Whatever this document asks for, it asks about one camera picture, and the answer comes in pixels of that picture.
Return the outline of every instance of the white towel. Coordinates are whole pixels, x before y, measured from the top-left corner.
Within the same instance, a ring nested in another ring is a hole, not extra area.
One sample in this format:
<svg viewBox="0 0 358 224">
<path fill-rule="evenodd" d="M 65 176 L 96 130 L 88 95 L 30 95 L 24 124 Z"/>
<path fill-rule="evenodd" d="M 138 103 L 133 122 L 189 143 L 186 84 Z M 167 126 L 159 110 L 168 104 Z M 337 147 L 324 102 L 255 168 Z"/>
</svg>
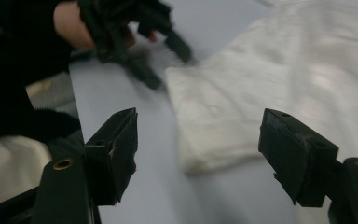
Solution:
<svg viewBox="0 0 358 224">
<path fill-rule="evenodd" d="M 331 140 L 340 159 L 358 157 L 358 1 L 269 2 L 273 15 L 222 52 L 166 71 L 186 173 L 259 155 L 265 108 Z"/>
<path fill-rule="evenodd" d="M 0 203 L 37 187 L 50 160 L 47 147 L 34 139 L 0 138 Z"/>
</svg>

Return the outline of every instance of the person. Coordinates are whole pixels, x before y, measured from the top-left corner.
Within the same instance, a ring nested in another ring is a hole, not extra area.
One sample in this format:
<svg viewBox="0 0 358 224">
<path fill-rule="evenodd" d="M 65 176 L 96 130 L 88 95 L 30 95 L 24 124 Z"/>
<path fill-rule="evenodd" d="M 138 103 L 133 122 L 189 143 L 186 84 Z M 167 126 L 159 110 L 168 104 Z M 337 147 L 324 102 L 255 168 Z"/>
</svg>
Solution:
<svg viewBox="0 0 358 224">
<path fill-rule="evenodd" d="M 130 32 L 123 35 L 128 46 L 134 44 Z M 0 0 L 0 136 L 46 143 L 80 129 L 67 114 L 34 109 L 25 87 L 68 71 L 72 50 L 93 48 L 77 1 Z"/>
</svg>

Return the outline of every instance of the human hand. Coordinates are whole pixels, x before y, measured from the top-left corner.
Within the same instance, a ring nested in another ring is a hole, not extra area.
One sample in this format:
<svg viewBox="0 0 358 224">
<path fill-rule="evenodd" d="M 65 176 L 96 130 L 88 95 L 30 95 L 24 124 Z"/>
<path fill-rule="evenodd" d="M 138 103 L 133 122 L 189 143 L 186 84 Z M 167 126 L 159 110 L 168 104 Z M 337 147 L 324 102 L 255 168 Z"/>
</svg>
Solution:
<svg viewBox="0 0 358 224">
<path fill-rule="evenodd" d="M 94 41 L 86 27 L 86 24 L 80 19 L 80 7 L 77 1 L 60 2 L 54 10 L 54 28 L 57 34 L 66 40 L 76 49 L 93 49 Z M 131 30 L 124 24 L 123 36 L 127 47 L 135 43 Z M 154 33 L 149 36 L 150 42 L 156 42 Z"/>
</svg>

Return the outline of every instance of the gray tabletop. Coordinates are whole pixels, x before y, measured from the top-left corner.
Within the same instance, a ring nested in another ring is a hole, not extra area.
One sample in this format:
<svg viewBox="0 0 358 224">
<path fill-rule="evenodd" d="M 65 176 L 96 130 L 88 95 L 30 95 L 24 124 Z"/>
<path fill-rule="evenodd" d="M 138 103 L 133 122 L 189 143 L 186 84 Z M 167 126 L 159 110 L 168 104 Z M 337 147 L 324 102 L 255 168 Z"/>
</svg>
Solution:
<svg viewBox="0 0 358 224">
<path fill-rule="evenodd" d="M 255 0 L 170 0 L 176 31 L 202 61 L 228 45 L 270 9 Z M 144 55 L 162 78 L 175 56 L 159 41 L 138 37 L 131 49 Z M 101 208 L 103 223 L 222 224 L 297 223 L 289 197 L 262 158 L 206 175 L 178 168 L 175 115 L 167 90 L 151 91 L 115 64 L 89 60 L 72 64 L 71 79 L 85 140 L 114 113 L 139 113 L 137 172 L 122 203 Z"/>
</svg>

